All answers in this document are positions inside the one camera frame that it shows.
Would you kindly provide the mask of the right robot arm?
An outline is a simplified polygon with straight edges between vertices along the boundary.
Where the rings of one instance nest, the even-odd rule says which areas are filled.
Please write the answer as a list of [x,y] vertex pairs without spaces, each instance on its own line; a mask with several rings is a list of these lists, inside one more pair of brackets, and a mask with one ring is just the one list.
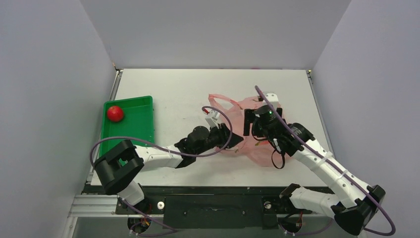
[[298,209],[320,213],[358,236],[384,200],[386,192],[381,186],[369,185],[348,172],[303,125],[281,123],[268,105],[245,110],[244,135],[267,140],[281,156],[304,164],[332,190],[329,194],[291,184],[279,199],[286,212]]

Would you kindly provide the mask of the pink plastic bag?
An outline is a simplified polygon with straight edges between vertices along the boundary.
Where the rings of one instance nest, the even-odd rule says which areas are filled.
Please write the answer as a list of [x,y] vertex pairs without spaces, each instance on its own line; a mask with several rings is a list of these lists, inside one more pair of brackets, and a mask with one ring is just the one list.
[[[208,100],[210,106],[223,111],[228,119],[230,119],[233,132],[239,136],[243,136],[244,127],[244,109],[257,109],[263,105],[258,101],[257,96],[245,98],[242,101],[235,101],[229,97],[220,94],[209,94]],[[233,149],[222,151],[223,154],[229,156],[246,156],[255,164],[261,167],[282,168],[289,156],[282,156],[274,150],[267,141],[257,141],[251,135],[243,136],[244,140]]]

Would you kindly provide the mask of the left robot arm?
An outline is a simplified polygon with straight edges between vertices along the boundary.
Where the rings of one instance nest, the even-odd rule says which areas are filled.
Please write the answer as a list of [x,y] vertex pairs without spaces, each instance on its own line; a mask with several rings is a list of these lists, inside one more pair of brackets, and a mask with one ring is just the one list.
[[187,137],[166,147],[143,147],[134,145],[128,138],[119,139],[118,144],[95,160],[94,170],[105,194],[123,198],[135,213],[144,212],[148,206],[141,186],[134,181],[140,171],[184,168],[198,157],[209,156],[211,149],[219,153],[244,140],[224,123],[211,128],[197,126]]

